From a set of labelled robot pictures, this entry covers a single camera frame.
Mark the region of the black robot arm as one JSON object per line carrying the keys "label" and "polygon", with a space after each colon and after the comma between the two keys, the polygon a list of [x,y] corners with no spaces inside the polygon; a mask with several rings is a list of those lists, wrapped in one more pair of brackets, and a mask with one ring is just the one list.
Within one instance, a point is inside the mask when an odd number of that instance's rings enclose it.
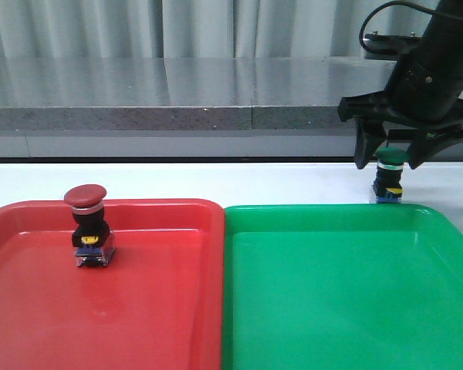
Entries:
{"label": "black robot arm", "polygon": [[340,101],[340,119],[354,119],[357,125],[354,162],[359,169],[387,139],[385,122],[417,130],[407,149],[413,169],[463,142],[463,1],[417,10],[431,20],[415,47],[400,42],[394,50],[398,60],[384,90]]}

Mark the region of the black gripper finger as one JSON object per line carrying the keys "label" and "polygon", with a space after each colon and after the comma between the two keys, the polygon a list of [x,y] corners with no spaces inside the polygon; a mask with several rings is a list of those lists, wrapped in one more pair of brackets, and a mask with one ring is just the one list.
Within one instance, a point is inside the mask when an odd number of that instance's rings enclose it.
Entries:
{"label": "black gripper finger", "polygon": [[448,147],[463,141],[461,125],[454,125],[434,131],[418,131],[407,149],[408,165],[412,170]]}
{"label": "black gripper finger", "polygon": [[353,155],[358,170],[362,170],[373,158],[377,149],[387,140],[382,120],[356,117],[356,145]]}

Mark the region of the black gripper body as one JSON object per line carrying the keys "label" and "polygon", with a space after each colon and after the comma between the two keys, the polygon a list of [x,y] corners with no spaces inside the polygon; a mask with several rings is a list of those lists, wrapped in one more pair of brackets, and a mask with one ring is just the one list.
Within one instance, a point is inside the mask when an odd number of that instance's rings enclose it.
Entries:
{"label": "black gripper body", "polygon": [[415,53],[403,54],[379,92],[343,97],[337,112],[352,118],[439,130],[463,123],[463,62],[437,60],[426,66]]}

